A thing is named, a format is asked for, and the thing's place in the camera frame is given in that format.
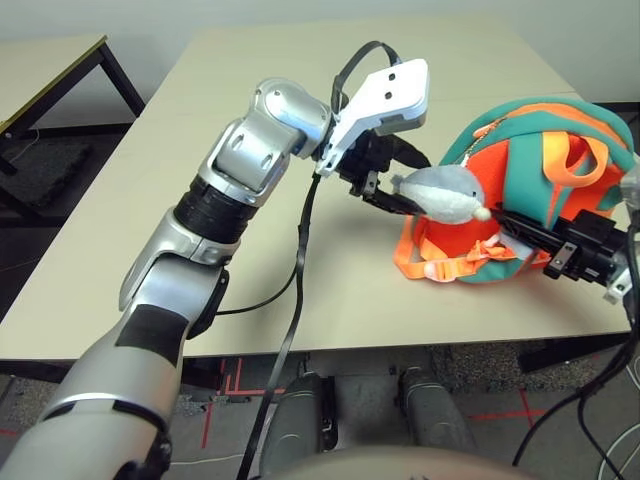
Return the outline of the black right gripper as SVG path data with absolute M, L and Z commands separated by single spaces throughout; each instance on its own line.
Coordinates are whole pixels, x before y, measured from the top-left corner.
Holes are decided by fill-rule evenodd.
M 491 209 L 492 218 L 509 237 L 531 248 L 549 250 L 543 273 L 558 279 L 565 276 L 606 286 L 626 263 L 623 247 L 626 233 L 615 222 L 587 210 L 573 220 L 559 218 L 548 230 L 539 222 L 501 208 Z

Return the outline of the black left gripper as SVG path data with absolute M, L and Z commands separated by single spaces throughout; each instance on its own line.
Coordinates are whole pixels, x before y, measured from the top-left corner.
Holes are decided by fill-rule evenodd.
M 343 155 L 337 173 L 350 184 L 349 193 L 352 196 L 361 197 L 367 192 L 367 202 L 378 209 L 399 215 L 424 214 L 424 210 L 414 201 L 399 194 L 384 192 L 374 181 L 369 181 L 370 173 L 374 176 L 386 173 L 392 160 L 410 168 L 431 166 L 426 155 L 402 138 L 365 132 Z

